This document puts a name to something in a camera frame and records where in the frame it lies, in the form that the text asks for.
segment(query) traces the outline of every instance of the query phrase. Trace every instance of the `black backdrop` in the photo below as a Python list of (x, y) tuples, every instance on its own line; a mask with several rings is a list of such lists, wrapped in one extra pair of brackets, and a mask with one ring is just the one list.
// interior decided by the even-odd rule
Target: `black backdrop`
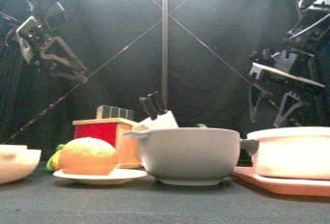
[[(42, 15), (58, 0), (30, 1)], [(51, 32), (64, 38), (92, 76), (11, 143), (43, 149), (43, 157), (50, 157), (56, 145), (74, 138), (72, 121), (94, 119), (103, 104), (134, 110), (137, 121), (146, 118), (138, 99), (162, 89), (162, 2), (80, 0), (74, 5), (63, 1), (74, 16)], [(31, 15), (26, 0), (0, 0), (0, 9), (20, 20)], [(169, 18), (167, 107), (179, 125), (205, 123), (235, 129), (242, 137), (273, 127), (277, 110), (271, 106), (261, 110), (255, 124), (249, 121), (247, 56), (255, 49), (281, 50), (298, 20), (294, 0), (169, 0), (169, 11), (185, 27)], [(75, 87), (23, 62), (18, 45), (4, 45), (8, 30), (2, 23), (3, 141)], [(322, 63), (326, 82), (329, 61)]]

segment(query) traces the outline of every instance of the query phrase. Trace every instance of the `lid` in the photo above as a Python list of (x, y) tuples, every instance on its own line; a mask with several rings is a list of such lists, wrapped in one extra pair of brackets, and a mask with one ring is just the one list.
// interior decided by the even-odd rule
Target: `lid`
[(131, 125), (131, 126), (137, 126), (138, 125), (138, 122), (135, 122), (133, 120), (123, 119), (123, 118), (79, 120), (79, 121), (74, 121), (72, 125), (74, 126), (80, 126), (80, 125), (92, 125), (92, 124), (104, 124), (104, 123), (119, 123), (119, 124), (127, 124), (127, 125)]
[(247, 134), (247, 139), (259, 139), (267, 137), (283, 136), (330, 136), (330, 127), (322, 126), (300, 126), (300, 127), (281, 127), (263, 129)]

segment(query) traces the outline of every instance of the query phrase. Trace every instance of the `orange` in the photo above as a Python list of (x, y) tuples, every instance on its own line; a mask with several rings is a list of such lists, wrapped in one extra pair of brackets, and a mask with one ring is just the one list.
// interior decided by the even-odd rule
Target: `orange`
[(58, 163), (64, 174), (108, 175), (118, 165), (118, 152), (106, 141), (83, 137), (66, 144)]

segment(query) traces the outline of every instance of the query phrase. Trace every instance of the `wooden cutting board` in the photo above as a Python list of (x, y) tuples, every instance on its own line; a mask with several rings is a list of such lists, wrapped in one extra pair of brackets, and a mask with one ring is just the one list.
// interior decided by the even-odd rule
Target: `wooden cutting board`
[(253, 167), (237, 167), (234, 176), (273, 193), (330, 197), (330, 181), (269, 178), (258, 175)]

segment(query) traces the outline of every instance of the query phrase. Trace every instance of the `white plate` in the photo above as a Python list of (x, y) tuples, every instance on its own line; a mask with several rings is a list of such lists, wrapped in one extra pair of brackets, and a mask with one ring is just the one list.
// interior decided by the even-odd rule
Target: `white plate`
[(142, 170), (115, 169), (106, 176), (64, 174), (62, 170), (56, 171), (54, 175), (83, 184), (119, 184), (146, 177), (149, 174)]

